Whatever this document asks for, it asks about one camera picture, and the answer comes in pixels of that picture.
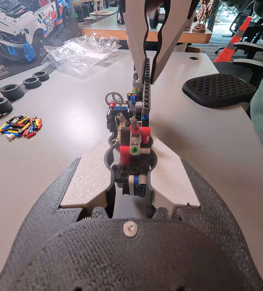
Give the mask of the clear plastic bag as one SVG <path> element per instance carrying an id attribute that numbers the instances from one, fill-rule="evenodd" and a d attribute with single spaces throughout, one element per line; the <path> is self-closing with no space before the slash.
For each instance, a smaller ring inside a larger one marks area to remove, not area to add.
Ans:
<path id="1" fill-rule="evenodd" d="M 82 75 L 116 52 L 121 47 L 119 41 L 119 38 L 105 33 L 93 33 L 72 38 L 60 47 L 44 46 L 47 55 L 41 64 L 51 64 L 71 74 Z"/>

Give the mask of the pile of small lego pins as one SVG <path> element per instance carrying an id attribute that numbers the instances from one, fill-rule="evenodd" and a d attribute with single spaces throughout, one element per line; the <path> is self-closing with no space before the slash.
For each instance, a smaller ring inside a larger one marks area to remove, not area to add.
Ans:
<path id="1" fill-rule="evenodd" d="M 1 127 L 0 135 L 4 135 L 7 139 L 24 137 L 30 139 L 42 128 L 42 119 L 37 116 L 29 117 L 24 115 L 9 118 Z"/>

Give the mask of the wooden desk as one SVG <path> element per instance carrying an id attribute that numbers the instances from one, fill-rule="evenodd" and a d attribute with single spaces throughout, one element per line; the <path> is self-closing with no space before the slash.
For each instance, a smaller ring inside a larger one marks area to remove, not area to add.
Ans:
<path id="1" fill-rule="evenodd" d="M 107 34 L 114 36 L 120 39 L 120 45 L 123 48 L 127 45 L 126 41 L 126 29 L 125 26 L 122 24 L 117 23 L 117 13 L 108 16 L 105 19 L 99 20 L 96 23 L 86 25 L 86 23 L 79 23 L 79 29 L 81 35 L 88 35 L 92 36 L 95 34 Z M 190 28 L 186 28 L 183 33 L 181 34 L 178 43 L 196 43 L 196 44 L 207 44 L 209 43 L 212 32 L 208 29 L 204 33 L 196 33 L 193 32 L 193 28 L 196 25 L 196 22 L 192 23 Z"/>

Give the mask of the black device with green light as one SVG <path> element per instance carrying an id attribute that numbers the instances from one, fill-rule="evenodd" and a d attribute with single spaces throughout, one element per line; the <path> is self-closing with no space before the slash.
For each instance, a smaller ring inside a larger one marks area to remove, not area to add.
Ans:
<path id="1" fill-rule="evenodd" d="M 85 3 L 74 5 L 75 15 L 78 23 L 83 23 L 85 20 L 90 20 L 89 7 Z"/>

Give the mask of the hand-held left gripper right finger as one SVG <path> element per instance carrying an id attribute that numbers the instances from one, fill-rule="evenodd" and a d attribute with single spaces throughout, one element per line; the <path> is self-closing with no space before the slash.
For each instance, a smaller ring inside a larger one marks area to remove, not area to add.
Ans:
<path id="1" fill-rule="evenodd" d="M 180 157 L 157 137 L 151 136 L 157 161 L 150 180 L 154 191 L 152 205 L 158 209 L 199 208 L 200 203 Z"/>

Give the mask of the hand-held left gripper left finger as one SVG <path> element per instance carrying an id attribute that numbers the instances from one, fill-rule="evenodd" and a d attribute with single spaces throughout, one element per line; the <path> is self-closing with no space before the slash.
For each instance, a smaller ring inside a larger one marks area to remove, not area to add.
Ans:
<path id="1" fill-rule="evenodd" d="M 111 185 L 111 171 L 105 159 L 111 148 L 111 136 L 106 135 L 81 157 L 60 203 L 62 208 L 106 208 L 114 203 L 108 202 L 108 199 L 111 200 L 107 195 Z"/>

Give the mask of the person's right forearm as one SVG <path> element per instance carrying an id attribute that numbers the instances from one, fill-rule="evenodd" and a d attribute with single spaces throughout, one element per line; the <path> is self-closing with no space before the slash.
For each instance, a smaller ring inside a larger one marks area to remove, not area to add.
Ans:
<path id="1" fill-rule="evenodd" d="M 222 2 L 228 7 L 235 7 L 238 12 L 243 12 L 253 2 L 255 14 L 263 18 L 263 0 L 222 0 Z"/>

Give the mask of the lego set box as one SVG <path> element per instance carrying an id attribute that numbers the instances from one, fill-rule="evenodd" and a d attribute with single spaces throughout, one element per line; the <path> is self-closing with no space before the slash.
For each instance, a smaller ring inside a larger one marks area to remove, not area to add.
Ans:
<path id="1" fill-rule="evenodd" d="M 70 0 L 0 0 L 0 80 L 41 65 L 44 46 L 79 35 Z"/>

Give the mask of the black office chair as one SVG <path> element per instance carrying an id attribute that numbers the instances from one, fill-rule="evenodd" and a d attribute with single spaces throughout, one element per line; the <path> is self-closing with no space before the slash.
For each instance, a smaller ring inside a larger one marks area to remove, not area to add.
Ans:
<path id="1" fill-rule="evenodd" d="M 247 41 L 234 44 L 237 50 L 240 49 L 246 53 L 246 58 L 235 59 L 233 64 L 249 68 L 252 75 L 248 82 L 258 88 L 263 79 L 263 62 L 254 60 L 254 57 L 257 52 L 263 52 L 263 45 L 257 44 L 257 41 L 263 39 L 263 19 L 260 19 L 255 26 L 250 27 L 249 32 Z"/>
<path id="2" fill-rule="evenodd" d="M 246 16 L 243 16 L 242 13 L 238 13 L 238 15 L 236 16 L 236 18 L 233 20 L 232 24 L 229 27 L 231 36 L 234 36 L 236 34 L 236 32 L 239 30 L 245 19 Z"/>

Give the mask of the orange traffic cone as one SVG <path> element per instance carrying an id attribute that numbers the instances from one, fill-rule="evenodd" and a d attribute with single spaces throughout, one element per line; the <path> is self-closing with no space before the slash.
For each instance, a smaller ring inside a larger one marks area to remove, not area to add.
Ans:
<path id="1" fill-rule="evenodd" d="M 214 63 L 216 62 L 229 62 L 232 55 L 235 52 L 236 47 L 234 44 L 236 42 L 240 42 L 241 38 L 243 37 L 247 27 L 249 26 L 250 21 L 252 20 L 251 16 L 248 16 L 244 23 L 240 26 L 239 30 L 236 32 L 236 34 L 232 37 L 228 45 L 223 49 L 223 51 L 217 56 L 217 58 L 214 60 Z"/>

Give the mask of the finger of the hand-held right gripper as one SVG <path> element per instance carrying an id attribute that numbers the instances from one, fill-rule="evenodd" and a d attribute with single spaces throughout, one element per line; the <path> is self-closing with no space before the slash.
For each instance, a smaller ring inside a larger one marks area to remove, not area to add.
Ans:
<path id="1" fill-rule="evenodd" d="M 144 44 L 149 31 L 147 23 L 148 5 L 149 1 L 145 0 L 126 0 L 124 9 L 124 21 L 130 51 L 141 83 L 144 83 L 147 59 Z"/>
<path id="2" fill-rule="evenodd" d="M 151 84 L 160 76 L 191 16 L 191 0 L 163 1 L 165 18 L 158 32 L 158 50 L 153 59 Z"/>

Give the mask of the lego car chassis assembly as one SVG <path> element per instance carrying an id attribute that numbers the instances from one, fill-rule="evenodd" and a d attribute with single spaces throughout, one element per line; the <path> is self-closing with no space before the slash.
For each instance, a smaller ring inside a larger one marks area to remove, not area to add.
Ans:
<path id="1" fill-rule="evenodd" d="M 122 188 L 123 195 L 144 197 L 147 176 L 150 171 L 151 128 L 151 62 L 146 60 L 144 83 L 134 70 L 133 88 L 126 99 L 117 92 L 105 96 L 108 105 L 107 128 L 113 133 L 111 144 L 120 154 L 119 162 L 111 167 L 115 183 Z"/>

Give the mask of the wooden gear model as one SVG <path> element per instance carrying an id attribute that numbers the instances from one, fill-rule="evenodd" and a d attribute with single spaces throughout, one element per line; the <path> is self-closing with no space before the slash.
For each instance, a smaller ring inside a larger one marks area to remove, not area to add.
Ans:
<path id="1" fill-rule="evenodd" d="M 197 13 L 197 23 L 192 29 L 194 33 L 206 32 L 206 22 L 212 13 L 214 0 L 200 0 L 201 7 Z"/>

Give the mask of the wooden phone stand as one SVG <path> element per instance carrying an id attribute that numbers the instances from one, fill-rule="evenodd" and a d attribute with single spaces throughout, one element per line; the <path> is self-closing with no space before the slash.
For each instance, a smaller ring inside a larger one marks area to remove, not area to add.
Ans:
<path id="1" fill-rule="evenodd" d="M 112 15 L 115 11 L 109 11 L 108 7 L 113 5 L 115 1 L 109 0 L 92 0 L 89 1 L 88 6 L 90 15 Z"/>

